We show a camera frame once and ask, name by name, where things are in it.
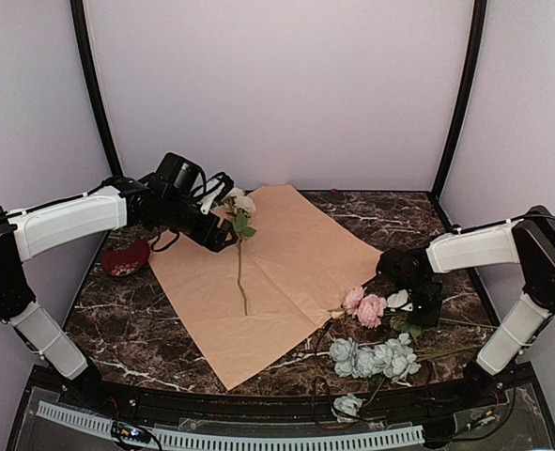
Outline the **pink fake flower stem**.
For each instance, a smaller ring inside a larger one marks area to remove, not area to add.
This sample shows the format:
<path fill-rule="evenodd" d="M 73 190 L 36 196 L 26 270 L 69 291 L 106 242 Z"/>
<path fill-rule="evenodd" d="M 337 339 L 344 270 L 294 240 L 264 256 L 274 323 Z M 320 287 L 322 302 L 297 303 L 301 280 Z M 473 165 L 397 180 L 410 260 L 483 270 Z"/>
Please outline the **pink fake flower stem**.
<path fill-rule="evenodd" d="M 350 322 L 356 320 L 359 326 L 367 330 L 377 330 L 386 327 L 400 334 L 410 334 L 412 340 L 420 339 L 424 332 L 428 336 L 444 337 L 450 334 L 459 336 L 477 335 L 478 332 L 484 336 L 485 341 L 496 329 L 496 326 L 475 322 L 468 319 L 451 319 L 439 317 L 436 327 L 422 327 L 408 323 L 409 313 L 405 311 L 393 311 L 387 307 L 386 299 L 377 294 L 366 294 L 366 288 L 362 286 L 350 287 L 341 296 L 340 305 L 330 310 L 330 319 L 324 325 L 332 325 L 337 321 Z"/>

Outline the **white fake flower stem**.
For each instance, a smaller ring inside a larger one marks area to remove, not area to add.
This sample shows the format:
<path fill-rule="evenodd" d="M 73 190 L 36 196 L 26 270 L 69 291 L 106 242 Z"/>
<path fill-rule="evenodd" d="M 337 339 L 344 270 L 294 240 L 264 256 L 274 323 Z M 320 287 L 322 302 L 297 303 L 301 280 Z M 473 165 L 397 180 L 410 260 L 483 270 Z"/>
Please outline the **white fake flower stem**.
<path fill-rule="evenodd" d="M 251 197 L 249 197 L 242 189 L 232 188 L 223 200 L 225 212 L 232 219 L 232 224 L 237 236 L 238 249 L 238 276 L 237 286 L 243 300 L 244 315 L 248 315 L 248 296 L 242 284 L 243 271 L 243 243 L 250 239 L 256 233 L 251 226 L 251 220 L 256 213 L 256 205 Z"/>

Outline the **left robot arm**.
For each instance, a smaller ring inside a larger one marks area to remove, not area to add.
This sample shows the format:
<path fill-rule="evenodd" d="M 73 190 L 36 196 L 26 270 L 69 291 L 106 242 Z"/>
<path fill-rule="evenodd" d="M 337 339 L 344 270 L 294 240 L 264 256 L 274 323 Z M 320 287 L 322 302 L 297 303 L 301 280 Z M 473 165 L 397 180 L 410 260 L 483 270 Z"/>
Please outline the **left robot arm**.
<path fill-rule="evenodd" d="M 233 225 L 212 212 L 234 187 L 225 173 L 207 177 L 186 158 L 167 153 L 158 168 L 134 179 L 112 176 L 81 194 L 29 207 L 0 206 L 0 324 L 48 363 L 89 410 L 109 401 L 92 360 L 38 301 L 25 266 L 37 257 L 132 226 L 159 227 L 218 253 L 236 241 Z"/>

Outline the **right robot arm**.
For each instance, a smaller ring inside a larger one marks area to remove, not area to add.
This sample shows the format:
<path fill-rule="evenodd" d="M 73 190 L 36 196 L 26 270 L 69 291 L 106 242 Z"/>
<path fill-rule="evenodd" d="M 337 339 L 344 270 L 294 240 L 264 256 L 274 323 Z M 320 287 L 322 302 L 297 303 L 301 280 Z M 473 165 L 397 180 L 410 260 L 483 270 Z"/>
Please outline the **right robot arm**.
<path fill-rule="evenodd" d="M 492 391 L 492 380 L 555 318 L 555 215 L 543 206 L 485 225 L 455 227 L 422 247 L 384 251 L 376 273 L 409 295 L 411 320 L 433 325 L 442 303 L 437 277 L 460 270 L 480 278 L 507 275 L 514 300 L 500 325 L 478 351 L 473 370 L 455 388 L 466 408 Z"/>

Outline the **peach wrapping paper sheet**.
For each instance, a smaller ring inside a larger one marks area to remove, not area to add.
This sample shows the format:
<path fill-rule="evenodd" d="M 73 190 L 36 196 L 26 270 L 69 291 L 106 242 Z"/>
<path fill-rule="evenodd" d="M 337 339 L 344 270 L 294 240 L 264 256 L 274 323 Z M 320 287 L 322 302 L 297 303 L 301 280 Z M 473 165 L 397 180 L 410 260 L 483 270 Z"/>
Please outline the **peach wrapping paper sheet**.
<path fill-rule="evenodd" d="M 250 197 L 256 233 L 219 253 L 182 236 L 149 264 L 206 361 L 232 390 L 295 348 L 370 280 L 380 251 L 294 187 Z"/>

